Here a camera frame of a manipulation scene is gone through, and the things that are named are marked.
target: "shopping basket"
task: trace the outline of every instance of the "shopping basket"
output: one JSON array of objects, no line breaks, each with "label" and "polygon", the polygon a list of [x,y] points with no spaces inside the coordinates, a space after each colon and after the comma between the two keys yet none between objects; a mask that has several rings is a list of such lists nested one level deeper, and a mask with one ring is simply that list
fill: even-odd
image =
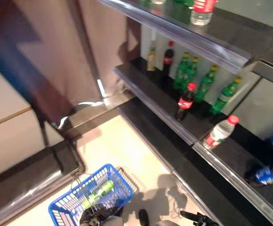
[{"label": "shopping basket", "polygon": [[78,226],[86,195],[96,191],[107,180],[113,181],[114,188],[97,203],[102,203],[107,208],[121,208],[128,203],[133,196],[132,188],[112,165],[106,164],[49,205],[48,212],[54,225]]}]

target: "black shelf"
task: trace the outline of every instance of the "black shelf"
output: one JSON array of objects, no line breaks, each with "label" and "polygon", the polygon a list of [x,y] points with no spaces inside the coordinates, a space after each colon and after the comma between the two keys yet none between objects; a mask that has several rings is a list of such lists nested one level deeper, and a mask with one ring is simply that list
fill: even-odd
[{"label": "black shelf", "polygon": [[196,26],[191,10],[173,0],[159,6],[149,0],[99,1],[233,73],[260,57],[273,59],[273,27],[246,17],[215,8],[208,25]]},{"label": "black shelf", "polygon": [[178,122],[174,113],[179,93],[172,89],[170,77],[163,77],[159,70],[147,72],[146,61],[142,58],[117,66],[114,70],[147,107],[188,145],[195,143],[193,149],[273,223],[273,186],[252,188],[243,179],[254,163],[267,165],[273,160],[273,152],[265,149],[262,140],[239,125],[225,142],[210,152],[199,139],[225,115],[205,115],[203,109],[209,108],[209,105],[203,103],[192,107],[186,118]]},{"label": "black shelf", "polygon": [[137,132],[196,193],[194,201],[214,220],[230,226],[271,225],[222,176],[138,98],[118,108]]}]

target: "white bottle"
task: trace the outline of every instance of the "white bottle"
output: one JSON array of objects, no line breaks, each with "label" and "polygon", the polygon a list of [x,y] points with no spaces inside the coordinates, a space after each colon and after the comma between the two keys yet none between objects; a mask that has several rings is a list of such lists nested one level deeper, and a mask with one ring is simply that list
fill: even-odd
[{"label": "white bottle", "polygon": [[239,122],[239,118],[230,115],[226,120],[218,123],[213,130],[204,138],[203,146],[208,150],[215,148],[223,142],[235,129],[235,125]]},{"label": "white bottle", "polygon": [[203,26],[211,21],[217,0],[195,0],[191,13],[191,23]]}]

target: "tiled floor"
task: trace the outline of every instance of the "tiled floor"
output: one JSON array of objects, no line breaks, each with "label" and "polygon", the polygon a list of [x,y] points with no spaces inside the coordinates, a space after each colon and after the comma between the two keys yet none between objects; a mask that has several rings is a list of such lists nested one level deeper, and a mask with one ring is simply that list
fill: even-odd
[{"label": "tiled floor", "polygon": [[[117,116],[83,135],[78,141],[79,152],[92,173],[106,163],[123,167],[136,181],[140,192],[124,208],[122,218],[128,226],[139,226],[137,213],[146,209],[150,225],[160,220],[171,220],[179,225],[193,225],[179,216],[180,210],[203,212],[176,185],[167,169],[140,139],[136,132]],[[26,212],[9,226],[52,226],[49,204],[70,189],[70,185]]]}]

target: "sprite bottle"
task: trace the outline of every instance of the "sprite bottle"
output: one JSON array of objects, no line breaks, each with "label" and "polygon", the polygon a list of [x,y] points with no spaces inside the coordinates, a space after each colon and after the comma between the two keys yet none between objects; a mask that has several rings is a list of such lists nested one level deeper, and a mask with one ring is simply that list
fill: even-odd
[{"label": "sprite bottle", "polygon": [[217,101],[212,106],[211,111],[213,114],[218,114],[221,112],[221,110],[225,107],[229,99],[236,93],[238,84],[241,81],[242,78],[237,76],[231,84],[229,84],[221,91],[221,95],[218,97]]},{"label": "sprite bottle", "polygon": [[98,190],[94,191],[89,195],[88,200],[84,200],[82,203],[83,207],[87,210],[90,206],[95,205],[97,201],[99,201],[103,196],[109,193],[114,187],[114,183],[112,180],[106,181],[102,184]]},{"label": "sprite bottle", "polygon": [[189,53],[185,52],[182,60],[180,61],[174,78],[173,88],[176,90],[181,89],[184,73],[188,68]]},{"label": "sprite bottle", "polygon": [[198,57],[194,57],[187,70],[185,71],[183,81],[181,82],[181,91],[185,91],[188,84],[194,80],[197,73],[197,62]]},{"label": "sprite bottle", "polygon": [[217,71],[218,66],[217,65],[213,65],[211,67],[211,70],[209,71],[209,73],[207,73],[201,80],[201,83],[198,87],[197,90],[197,94],[195,96],[195,102],[199,103],[202,102],[204,100],[204,97],[206,95],[206,93],[209,91],[211,85],[214,82],[215,79],[215,73]]}]

